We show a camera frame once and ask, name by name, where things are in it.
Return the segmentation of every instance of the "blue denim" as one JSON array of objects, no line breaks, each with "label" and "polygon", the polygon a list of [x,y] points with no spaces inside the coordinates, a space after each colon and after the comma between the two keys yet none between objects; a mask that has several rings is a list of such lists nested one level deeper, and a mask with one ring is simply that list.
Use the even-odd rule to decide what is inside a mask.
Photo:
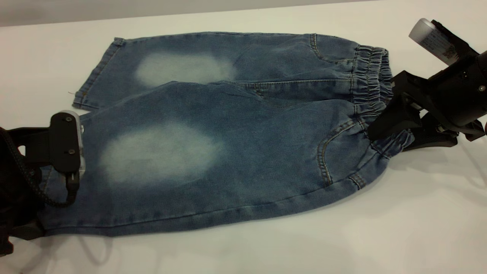
[{"label": "blue denim", "polygon": [[[116,38],[76,93],[86,173],[49,235],[184,231],[299,213],[365,187],[413,141],[370,141],[385,49],[307,34]],[[61,200],[59,174],[44,174]]]}]

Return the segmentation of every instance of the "white wall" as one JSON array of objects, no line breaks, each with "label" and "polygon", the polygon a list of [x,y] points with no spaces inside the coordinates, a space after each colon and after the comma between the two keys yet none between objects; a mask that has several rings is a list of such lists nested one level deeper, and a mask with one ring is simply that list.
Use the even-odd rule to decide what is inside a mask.
[{"label": "white wall", "polygon": [[0,26],[352,1],[363,0],[0,0]]}]

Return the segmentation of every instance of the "pocket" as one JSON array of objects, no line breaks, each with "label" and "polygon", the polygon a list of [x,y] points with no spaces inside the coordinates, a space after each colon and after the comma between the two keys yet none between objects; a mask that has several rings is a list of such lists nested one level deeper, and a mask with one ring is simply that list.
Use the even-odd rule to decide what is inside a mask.
[{"label": "pocket", "polygon": [[359,122],[351,119],[335,128],[318,146],[318,165],[325,187],[356,173],[374,153]]},{"label": "pocket", "polygon": [[335,36],[311,34],[311,48],[319,60],[330,63],[353,63],[359,44]]}]

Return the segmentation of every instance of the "faded knee patch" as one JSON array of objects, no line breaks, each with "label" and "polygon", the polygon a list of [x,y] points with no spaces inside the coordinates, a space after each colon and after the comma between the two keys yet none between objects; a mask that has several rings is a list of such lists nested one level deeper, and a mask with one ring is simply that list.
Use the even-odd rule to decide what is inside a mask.
[{"label": "faded knee patch", "polygon": [[148,183],[200,178],[223,144],[180,123],[124,133],[110,141],[100,166],[110,182]]},{"label": "faded knee patch", "polygon": [[229,60],[209,55],[180,55],[152,53],[137,67],[135,78],[146,87],[156,87],[171,81],[207,84],[233,80],[236,71]]}]

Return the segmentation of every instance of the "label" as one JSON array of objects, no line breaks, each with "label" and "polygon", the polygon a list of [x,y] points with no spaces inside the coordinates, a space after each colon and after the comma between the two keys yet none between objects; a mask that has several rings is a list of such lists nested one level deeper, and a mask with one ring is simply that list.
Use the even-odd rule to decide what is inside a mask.
[{"label": "label", "polygon": [[455,46],[427,19],[420,19],[412,28],[409,37],[447,65],[458,60]]}]

